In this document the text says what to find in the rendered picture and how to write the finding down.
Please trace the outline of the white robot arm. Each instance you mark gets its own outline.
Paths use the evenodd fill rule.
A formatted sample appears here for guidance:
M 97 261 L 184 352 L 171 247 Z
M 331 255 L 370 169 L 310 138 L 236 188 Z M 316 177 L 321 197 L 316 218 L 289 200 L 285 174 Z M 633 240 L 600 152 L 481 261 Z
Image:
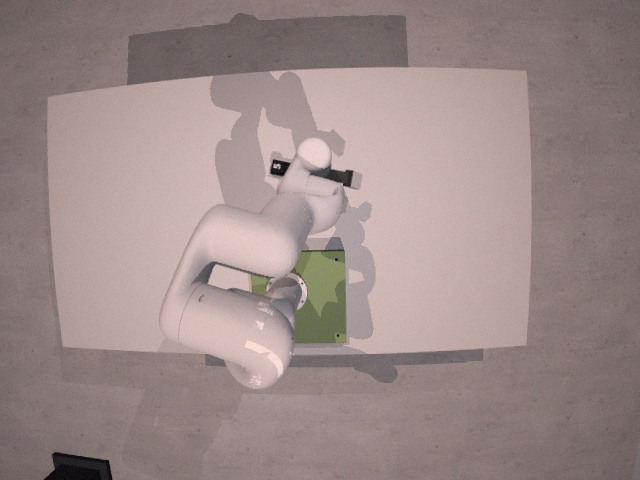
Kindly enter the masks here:
M 261 214 L 226 204 L 210 208 L 196 226 L 164 297 L 159 315 L 163 335 L 226 359 L 231 375 L 246 387 L 270 387 L 287 370 L 294 351 L 295 313 L 307 299 L 304 280 L 291 271 L 307 237 L 330 229 L 339 219 L 343 186 L 360 190 L 363 174 L 333 170 L 331 158 L 324 140 L 307 138 L 298 145 L 277 195 Z M 266 291 L 274 286 L 263 296 L 210 285 L 216 264 L 274 278 Z

